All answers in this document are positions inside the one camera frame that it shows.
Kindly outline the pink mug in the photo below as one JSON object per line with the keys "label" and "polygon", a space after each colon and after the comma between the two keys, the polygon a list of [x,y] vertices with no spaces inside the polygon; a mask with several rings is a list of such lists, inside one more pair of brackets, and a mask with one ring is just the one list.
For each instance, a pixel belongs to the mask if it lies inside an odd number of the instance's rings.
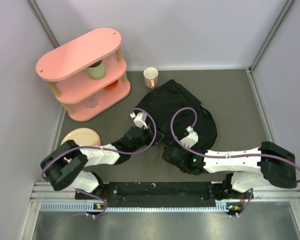
{"label": "pink mug", "polygon": [[155,89],[159,84],[159,71],[154,67],[148,67],[143,71],[144,83],[148,89]]}

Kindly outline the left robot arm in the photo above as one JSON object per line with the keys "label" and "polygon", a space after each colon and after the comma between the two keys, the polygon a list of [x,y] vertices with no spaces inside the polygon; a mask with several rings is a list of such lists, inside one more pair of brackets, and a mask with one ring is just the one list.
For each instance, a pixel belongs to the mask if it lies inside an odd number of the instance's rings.
{"label": "left robot arm", "polygon": [[131,155],[144,152],[141,148],[155,146],[164,137],[151,126],[133,126],[122,138],[104,146],[80,146],[70,139],[47,156],[40,167],[55,191],[71,187],[96,199],[103,194],[104,183],[95,172],[84,168],[123,164]]}

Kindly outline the black student backpack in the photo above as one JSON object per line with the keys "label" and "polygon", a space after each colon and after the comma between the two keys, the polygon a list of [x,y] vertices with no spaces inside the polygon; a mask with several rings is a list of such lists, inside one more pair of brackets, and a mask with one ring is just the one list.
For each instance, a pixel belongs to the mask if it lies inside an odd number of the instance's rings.
{"label": "black student backpack", "polygon": [[187,109],[175,117],[173,131],[179,140],[186,136],[186,128],[191,126],[198,134],[198,142],[191,149],[203,153],[211,149],[218,136],[211,113],[201,106],[199,99],[173,79],[147,93],[136,107],[152,116],[157,130],[164,135],[162,142],[166,145],[174,140],[171,133],[172,117],[185,107],[194,109],[197,115]]}

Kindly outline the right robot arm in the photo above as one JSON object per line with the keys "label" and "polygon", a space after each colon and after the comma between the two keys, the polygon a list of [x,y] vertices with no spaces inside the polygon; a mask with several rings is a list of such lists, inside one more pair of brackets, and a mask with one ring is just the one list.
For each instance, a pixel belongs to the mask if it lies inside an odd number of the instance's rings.
{"label": "right robot arm", "polygon": [[249,150],[205,150],[199,155],[173,142],[164,148],[162,158],[190,175],[227,172],[222,183],[208,184],[210,196],[216,200],[237,198],[257,187],[294,189],[297,186],[295,155],[269,141]]}

